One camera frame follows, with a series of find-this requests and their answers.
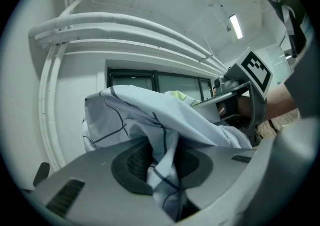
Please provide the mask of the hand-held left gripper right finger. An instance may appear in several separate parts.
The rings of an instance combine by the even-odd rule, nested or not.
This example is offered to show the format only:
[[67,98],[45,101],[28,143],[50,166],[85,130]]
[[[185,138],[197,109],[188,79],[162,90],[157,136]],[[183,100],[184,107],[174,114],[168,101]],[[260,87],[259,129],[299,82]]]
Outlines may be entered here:
[[320,120],[305,118],[257,149],[206,147],[207,179],[187,188],[183,222],[271,222],[299,194],[320,147]]

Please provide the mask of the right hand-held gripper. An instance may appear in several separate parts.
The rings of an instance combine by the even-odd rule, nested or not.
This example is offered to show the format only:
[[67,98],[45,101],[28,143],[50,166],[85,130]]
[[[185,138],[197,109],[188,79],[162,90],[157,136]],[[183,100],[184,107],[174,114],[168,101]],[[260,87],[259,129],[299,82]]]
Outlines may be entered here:
[[223,76],[215,79],[216,95],[192,105],[192,108],[237,108],[238,99],[247,93],[251,103],[250,122],[247,124],[224,122],[241,130],[247,135],[251,145],[256,147],[259,144],[256,130],[266,117],[267,92],[272,78],[271,70],[262,59],[251,49],[247,49]]

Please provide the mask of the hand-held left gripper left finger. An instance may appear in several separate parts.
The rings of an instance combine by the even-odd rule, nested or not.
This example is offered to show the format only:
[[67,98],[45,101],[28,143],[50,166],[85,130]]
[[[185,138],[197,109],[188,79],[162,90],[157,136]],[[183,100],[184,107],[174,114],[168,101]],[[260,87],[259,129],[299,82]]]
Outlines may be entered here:
[[152,163],[147,141],[127,141],[81,155],[28,196],[53,225],[172,225],[144,174]]

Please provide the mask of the person's right hand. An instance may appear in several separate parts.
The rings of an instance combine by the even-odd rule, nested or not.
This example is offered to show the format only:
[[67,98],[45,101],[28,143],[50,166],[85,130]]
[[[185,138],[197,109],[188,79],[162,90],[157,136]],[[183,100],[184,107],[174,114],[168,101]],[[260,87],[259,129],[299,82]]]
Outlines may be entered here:
[[247,96],[233,96],[217,103],[219,116],[232,124],[247,124],[251,120],[251,100]]

